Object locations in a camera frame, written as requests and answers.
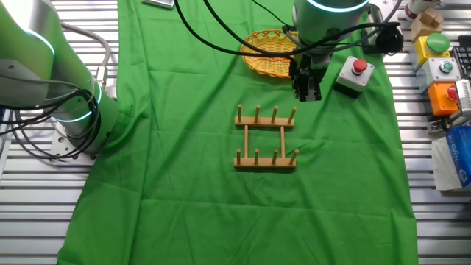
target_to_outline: yellow box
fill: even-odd
[[[415,42],[414,48],[417,53],[417,59],[420,65],[423,65],[430,58],[450,58],[450,51],[446,51],[442,54],[434,54],[427,47],[427,38],[428,36],[419,37]]]

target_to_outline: button switch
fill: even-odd
[[[448,88],[447,97],[449,100],[458,99],[458,94],[456,93],[456,86],[450,86],[450,88]]]
[[[368,68],[368,63],[363,59],[357,59],[353,63],[352,72],[354,74],[360,75]]]
[[[453,65],[450,62],[443,62],[440,65],[440,71],[449,74],[453,70]]]
[[[427,37],[427,47],[434,54],[442,54],[450,48],[450,40],[440,33],[432,33]]]

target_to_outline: black cable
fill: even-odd
[[[82,152],[84,152],[96,139],[97,135],[99,134],[99,131],[100,131],[100,127],[101,127],[101,116],[100,116],[100,113],[99,113],[99,110],[98,110],[98,102],[96,102],[95,99],[91,100],[91,104],[89,105],[90,109],[92,110],[92,114],[91,114],[91,118],[95,118],[95,119],[91,119],[91,124],[90,126],[93,126],[95,127],[94,130],[90,130],[87,135],[85,136],[85,139],[80,143],[79,146],[77,146],[76,149],[70,151],[69,153],[65,154],[65,155],[53,155],[53,154],[50,154],[44,150],[42,150],[41,148],[39,148],[38,146],[36,146],[32,141],[31,139],[29,139],[29,137],[27,136],[27,134],[24,132],[24,130],[20,129],[21,133],[23,134],[23,137],[24,139],[28,142],[28,144],[32,145],[37,151],[39,152],[42,152],[43,154],[45,154],[46,156],[41,156],[41,155],[37,155],[35,154],[34,152],[31,152],[29,151],[24,145],[23,143],[21,143],[21,139],[18,137],[18,134],[16,132],[16,130],[13,131],[13,135],[15,136],[15,139],[16,141],[18,142],[18,144],[20,144],[21,147],[23,147],[25,149],[25,151],[27,151],[30,155],[34,156],[35,158],[38,158],[38,159],[66,159],[66,158],[73,158],[79,154],[81,154]],[[19,116],[20,113],[19,111],[17,110],[15,112],[16,116],[17,116],[17,119],[19,119],[20,121],[21,120],[21,117]]]
[[[46,116],[49,116],[49,115],[53,114],[54,111],[59,109],[68,100],[73,99],[74,97],[79,96],[79,95],[81,95],[81,96],[83,96],[84,94],[86,95],[87,92],[88,92],[87,90],[81,89],[81,90],[78,90],[78,91],[68,95],[64,99],[61,99],[59,102],[52,103],[53,107],[51,109],[47,110],[46,112],[42,113],[41,115],[39,115],[37,117],[27,119],[27,120],[24,120],[24,121],[0,121],[0,124],[23,124],[23,123],[35,122],[39,119],[42,119]],[[9,107],[9,106],[4,106],[4,105],[0,105],[0,107],[7,108],[7,109],[10,109],[10,110],[29,110],[29,107]],[[38,106],[38,107],[41,107],[41,109],[48,108],[48,107],[44,107],[44,106]]]
[[[36,121],[36,122],[33,122],[33,123],[31,123],[31,124],[39,124],[39,123],[41,123],[41,122],[47,121],[47,120],[50,119],[50,118],[51,118],[51,116],[47,116],[47,117],[45,117],[44,119],[41,119],[41,120]],[[12,132],[14,132],[14,131],[16,131],[16,130],[25,128],[26,126],[31,125],[31,124],[22,124],[22,125],[20,125],[20,126],[18,126],[18,127],[14,127],[14,128],[12,128],[12,129],[10,129],[10,130],[6,130],[6,131],[4,131],[4,132],[0,132],[0,135],[6,135],[6,134],[8,134],[8,133],[12,133]]]
[[[213,17],[218,21],[218,23],[224,28],[226,29],[226,31],[231,35],[233,36],[239,43],[241,43],[242,45],[245,45],[249,48],[251,48],[252,50],[256,51],[256,52],[260,52],[261,54],[267,54],[267,55],[276,55],[274,52],[269,52],[269,51],[266,51],[264,49],[260,49],[258,48],[257,46],[253,46],[252,44],[250,43],[247,43],[245,40],[243,40],[242,38],[240,38],[234,31],[232,31],[223,21],[222,19],[216,14],[216,11],[214,11],[213,7],[209,4],[209,1],[208,0],[203,0],[204,3],[206,4],[206,7],[209,9],[209,12],[211,12],[211,14],[213,15]],[[289,59],[290,58],[290,54],[285,54],[285,55],[280,55],[280,57],[284,57],[286,59]]]
[[[337,46],[337,45],[350,45],[350,43],[332,43],[332,44],[329,44],[329,43],[328,43],[328,44],[325,44],[324,46]],[[357,45],[355,45],[355,46],[357,46],[357,47],[363,47],[363,45],[361,45],[361,44],[357,44]]]
[[[262,4],[258,3],[256,0],[252,0],[252,2],[254,2],[256,5],[258,5],[259,7],[265,9],[265,11],[267,11],[268,13],[272,14],[279,22],[281,22],[282,24],[284,24],[285,26],[288,26],[290,28],[290,30],[294,30],[294,26],[290,25],[290,24],[287,24],[285,23],[285,21],[282,21],[280,18],[278,18],[272,11],[270,11],[268,8],[264,7]]]
[[[67,95],[63,99],[61,99],[59,101],[56,101],[56,102],[46,104],[46,105],[38,105],[38,106],[34,106],[34,107],[15,107],[15,106],[8,106],[8,105],[0,105],[0,108],[5,108],[5,109],[9,109],[9,110],[43,110],[43,109],[46,109],[46,108],[55,107],[59,104],[63,104],[66,101],[68,101],[69,99],[74,98],[77,94],[83,93],[81,91],[87,91],[87,90],[78,89],[78,90],[74,91],[73,93],[70,93],[69,95]]]
[[[180,9],[180,5],[178,4],[178,0],[175,0],[175,7],[177,8],[177,12],[178,12],[178,16],[180,17],[180,19],[182,20],[183,24],[185,25],[186,29],[196,38],[198,39],[199,41],[201,41],[202,43],[206,44],[207,46],[215,49],[215,50],[218,50],[220,52],[224,52],[224,53],[227,53],[227,54],[234,54],[234,55],[239,55],[239,56],[252,56],[252,57],[269,57],[269,58],[273,58],[274,56],[272,55],[267,55],[267,54],[256,54],[256,53],[251,53],[251,52],[237,52],[237,51],[233,51],[233,50],[229,50],[229,49],[225,49],[225,48],[222,48],[222,47],[219,47],[219,46],[216,46],[212,43],[210,43],[209,41],[205,40],[204,38],[202,38],[200,35],[198,35],[198,33],[196,33],[193,28],[191,28],[190,24],[186,21],[186,18],[185,16],[183,15],[182,13],[182,10]]]
[[[325,38],[323,40],[320,40],[316,43],[313,43],[311,44],[310,46],[306,46],[304,48],[301,48],[301,49],[297,49],[293,52],[286,52],[286,53],[276,53],[276,52],[267,52],[267,51],[264,51],[264,54],[256,54],[256,53],[249,53],[249,52],[237,52],[237,51],[232,51],[232,50],[228,50],[228,49],[224,49],[222,47],[219,47],[219,46],[216,46],[208,41],[206,41],[205,39],[203,39],[201,36],[199,36],[192,28],[191,26],[189,25],[189,23],[186,21],[185,19],[185,16],[183,15],[182,13],[182,10],[180,9],[180,5],[178,3],[178,0],[175,0],[175,6],[177,8],[177,12],[178,12],[178,15],[180,17],[180,19],[182,20],[183,24],[185,25],[185,27],[187,28],[187,30],[196,38],[198,39],[199,41],[203,42],[205,45],[213,48],[213,49],[216,49],[220,52],[225,52],[225,53],[228,53],[228,54],[234,54],[234,55],[241,55],[241,56],[251,56],[251,57],[285,57],[286,55],[294,55],[294,54],[301,54],[303,52],[307,52],[309,51],[310,49],[312,48],[315,48],[317,46],[320,46],[328,41],[331,41],[331,40],[336,40],[337,38],[341,37],[342,35],[345,35],[345,34],[348,34],[348,33],[351,33],[353,31],[356,31],[358,29],[365,29],[365,28],[368,28],[368,27],[397,27],[399,26],[400,24],[399,23],[389,23],[389,24],[381,24],[381,23],[368,23],[368,24],[362,24],[362,25],[358,25],[358,26],[354,26],[354,27],[351,27],[349,29],[345,29],[335,35],[332,35],[328,38]]]
[[[227,25],[226,23],[223,22],[223,20],[216,14],[216,12],[214,11],[213,7],[210,5],[209,1],[208,0],[203,0],[206,7],[209,9],[211,15],[213,15],[213,17],[218,21],[218,23],[224,28],[226,29],[226,31],[231,34],[236,40],[238,40],[239,42],[241,42],[242,44],[244,44],[245,46],[257,51],[257,52],[260,52],[262,54],[270,54],[272,55],[273,57],[285,57],[285,56],[291,56],[291,55],[295,55],[295,54],[301,54],[301,53],[304,53],[304,52],[308,52],[309,50],[313,49],[313,48],[316,48],[317,46],[320,46],[324,43],[327,43],[329,41],[333,41],[333,40],[337,40],[338,38],[340,38],[341,36],[343,35],[346,35],[346,34],[349,34],[351,32],[354,32],[356,30],[359,30],[359,29],[365,29],[365,28],[370,28],[370,27],[378,27],[378,28],[384,28],[384,27],[398,27],[400,24],[399,23],[388,23],[388,24],[385,24],[385,23],[365,23],[365,24],[361,24],[361,25],[357,25],[357,26],[352,26],[348,29],[344,29],[340,32],[337,32],[336,34],[334,35],[331,35],[327,38],[323,38],[311,45],[308,45],[306,47],[303,47],[301,49],[296,49],[292,52],[268,52],[268,51],[265,51],[265,50],[262,50],[262,49],[259,49],[257,47],[254,47],[253,45],[251,45],[250,43],[247,43],[245,40],[242,40],[239,36],[237,36],[236,33],[234,33],[234,31],[232,31]]]

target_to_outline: emergency stop button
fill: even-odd
[[[447,98],[451,100],[458,100],[458,94],[456,93],[456,86],[450,86],[447,91]]]
[[[353,63],[352,72],[356,75],[362,74],[368,68],[368,63],[363,59],[357,59]]]

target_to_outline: orange box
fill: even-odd
[[[449,116],[458,111],[458,101],[447,96],[454,82],[436,82],[428,88],[428,96],[435,116]]]

